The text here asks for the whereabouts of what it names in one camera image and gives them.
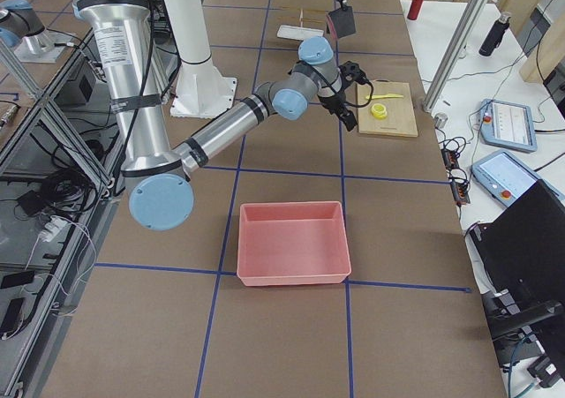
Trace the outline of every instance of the wooden cutting board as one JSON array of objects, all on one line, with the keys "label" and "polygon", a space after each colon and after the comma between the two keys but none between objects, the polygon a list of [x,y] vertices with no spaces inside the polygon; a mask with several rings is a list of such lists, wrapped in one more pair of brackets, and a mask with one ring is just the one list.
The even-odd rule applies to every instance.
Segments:
[{"label": "wooden cutting board", "polygon": [[[410,95],[410,85],[401,82],[373,81],[373,95],[400,94],[403,98],[384,98],[372,100],[371,103],[358,109],[359,133],[371,135],[404,136],[416,138],[418,127]],[[357,85],[357,102],[364,103],[371,92],[368,85]],[[387,118],[379,120],[371,114],[372,105],[380,103],[387,107]]]}]

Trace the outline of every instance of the tablet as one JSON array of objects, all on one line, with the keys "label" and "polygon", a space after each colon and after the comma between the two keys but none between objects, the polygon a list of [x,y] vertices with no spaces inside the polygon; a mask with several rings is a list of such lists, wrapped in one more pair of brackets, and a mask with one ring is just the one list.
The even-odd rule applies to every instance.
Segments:
[{"label": "tablet", "polygon": [[[477,181],[504,206],[509,207],[541,177],[507,151],[490,154],[471,167]],[[547,184],[558,199],[565,196]]]},{"label": "tablet", "polygon": [[530,107],[511,102],[483,100],[480,114],[480,133],[487,144],[526,153],[538,149]]}]

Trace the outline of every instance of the blue joint cap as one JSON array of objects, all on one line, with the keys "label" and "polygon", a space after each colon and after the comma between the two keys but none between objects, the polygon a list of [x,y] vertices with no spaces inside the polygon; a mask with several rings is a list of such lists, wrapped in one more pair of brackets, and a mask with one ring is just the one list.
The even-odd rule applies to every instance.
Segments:
[{"label": "blue joint cap", "polygon": [[74,12],[74,17],[76,17],[79,20],[83,20],[85,21],[82,16],[80,15],[79,12],[79,7],[77,7],[75,4],[72,5],[72,12]]},{"label": "blue joint cap", "polygon": [[0,29],[0,39],[4,41],[8,48],[14,48],[20,41],[20,38],[14,32],[6,29]]},{"label": "blue joint cap", "polygon": [[281,89],[273,99],[273,108],[284,118],[298,120],[308,108],[308,101],[293,89]]},{"label": "blue joint cap", "polygon": [[32,5],[26,0],[7,0],[0,3],[6,10],[32,10]]},{"label": "blue joint cap", "polygon": [[298,57],[311,65],[318,65],[331,60],[334,57],[334,51],[326,38],[315,36],[300,44]]},{"label": "blue joint cap", "polygon": [[192,187],[182,177],[163,173],[142,180],[130,196],[130,213],[151,230],[173,229],[194,206]]}]

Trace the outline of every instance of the white pillar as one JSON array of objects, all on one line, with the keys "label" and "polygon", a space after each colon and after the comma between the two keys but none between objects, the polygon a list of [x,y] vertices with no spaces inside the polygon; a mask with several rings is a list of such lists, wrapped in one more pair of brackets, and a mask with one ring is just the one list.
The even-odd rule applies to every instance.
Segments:
[{"label": "white pillar", "polygon": [[200,0],[165,0],[182,58],[172,116],[213,118],[231,108],[237,80],[215,68]]}]

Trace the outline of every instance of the black thermos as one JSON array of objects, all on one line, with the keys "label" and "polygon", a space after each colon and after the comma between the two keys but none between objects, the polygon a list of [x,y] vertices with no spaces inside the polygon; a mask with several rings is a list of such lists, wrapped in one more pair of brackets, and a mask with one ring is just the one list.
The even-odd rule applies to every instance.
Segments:
[{"label": "black thermos", "polygon": [[485,41],[478,50],[481,56],[490,56],[493,54],[494,49],[498,48],[501,44],[504,32],[510,27],[510,17],[511,14],[505,11],[501,14],[500,18],[494,22],[493,27],[491,27]]}]

